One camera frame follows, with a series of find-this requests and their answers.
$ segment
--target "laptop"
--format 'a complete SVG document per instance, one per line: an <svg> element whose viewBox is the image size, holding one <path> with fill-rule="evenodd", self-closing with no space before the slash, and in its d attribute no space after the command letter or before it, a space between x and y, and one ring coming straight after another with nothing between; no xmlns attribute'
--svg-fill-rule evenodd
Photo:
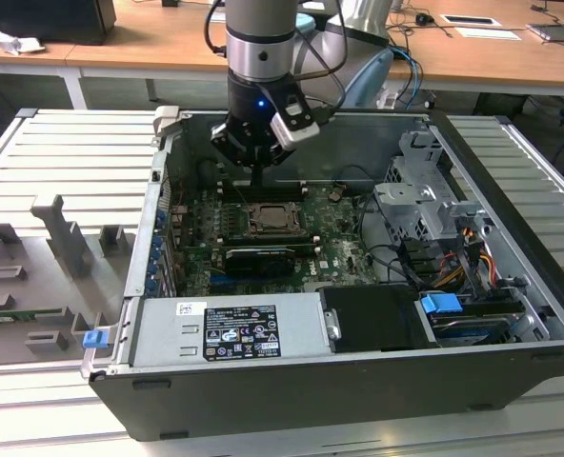
<svg viewBox="0 0 564 457"><path fill-rule="evenodd" d="M563 24L528 24L528 29L536 33L545 41L564 43Z"/></svg>

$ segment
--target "power supply label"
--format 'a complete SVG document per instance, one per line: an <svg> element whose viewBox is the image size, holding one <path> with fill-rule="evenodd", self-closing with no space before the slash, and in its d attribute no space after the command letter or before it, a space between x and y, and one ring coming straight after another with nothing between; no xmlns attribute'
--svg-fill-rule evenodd
<svg viewBox="0 0 564 457"><path fill-rule="evenodd" d="M280 357L275 306L206 308L204 358L219 360Z"/></svg>

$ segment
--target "paper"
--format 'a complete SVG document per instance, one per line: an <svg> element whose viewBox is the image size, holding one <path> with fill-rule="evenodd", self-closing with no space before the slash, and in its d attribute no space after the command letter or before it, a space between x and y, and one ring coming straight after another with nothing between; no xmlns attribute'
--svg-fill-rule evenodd
<svg viewBox="0 0 564 457"><path fill-rule="evenodd" d="M517 35L507 30L467 29L456 27L455 30L465 38L493 38L496 40L521 40Z"/></svg>
<svg viewBox="0 0 564 457"><path fill-rule="evenodd" d="M45 50L36 38L17 38L2 31L0 31L0 49L13 55L19 55L22 52Z"/></svg>
<svg viewBox="0 0 564 457"><path fill-rule="evenodd" d="M324 10L324 3L322 2L305 2L301 6L308 10Z"/></svg>

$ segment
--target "sticker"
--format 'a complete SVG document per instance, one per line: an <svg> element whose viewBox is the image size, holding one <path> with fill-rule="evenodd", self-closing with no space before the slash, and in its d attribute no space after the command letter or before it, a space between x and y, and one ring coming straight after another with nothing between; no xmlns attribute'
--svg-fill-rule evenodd
<svg viewBox="0 0 564 457"><path fill-rule="evenodd" d="M204 358L207 361L282 355L274 305L238 308L204 307L202 312L204 312Z"/></svg>
<svg viewBox="0 0 564 457"><path fill-rule="evenodd" d="M208 302L179 302L176 304L177 316L203 316Z"/></svg>

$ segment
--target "computer case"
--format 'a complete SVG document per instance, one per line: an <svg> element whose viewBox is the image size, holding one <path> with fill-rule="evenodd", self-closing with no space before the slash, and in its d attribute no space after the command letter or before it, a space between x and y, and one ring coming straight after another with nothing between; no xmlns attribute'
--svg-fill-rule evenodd
<svg viewBox="0 0 564 457"><path fill-rule="evenodd" d="M0 0L0 30L43 42L101 45L116 16L112 0Z"/></svg>

